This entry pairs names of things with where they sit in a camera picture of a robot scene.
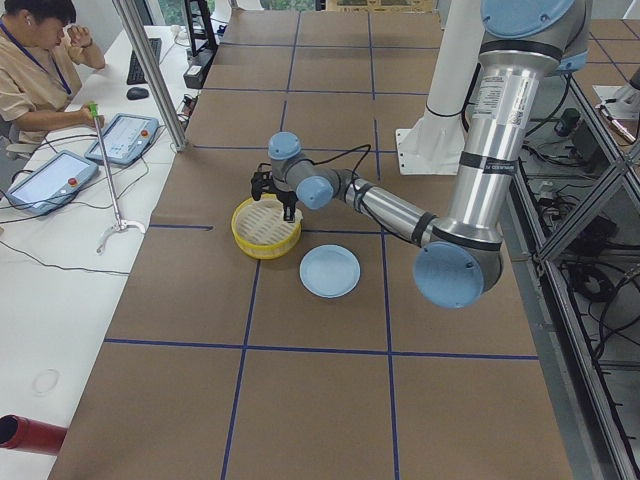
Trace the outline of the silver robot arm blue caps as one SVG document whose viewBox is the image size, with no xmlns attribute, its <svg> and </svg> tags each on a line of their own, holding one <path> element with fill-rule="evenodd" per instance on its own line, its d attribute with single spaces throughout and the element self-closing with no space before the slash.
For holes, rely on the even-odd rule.
<svg viewBox="0 0 640 480">
<path fill-rule="evenodd" d="M 396 133 L 402 174 L 454 178 L 444 216 L 311 160 L 290 132 L 270 138 L 271 171 L 253 178 L 253 196 L 274 194 L 286 220 L 298 204 L 341 200 L 419 248 L 413 277 L 425 298 L 444 308 L 475 303 L 503 270 L 498 217 L 539 83 L 584 66 L 591 11 L 588 1 L 452 4 L 424 114 Z"/>
</svg>

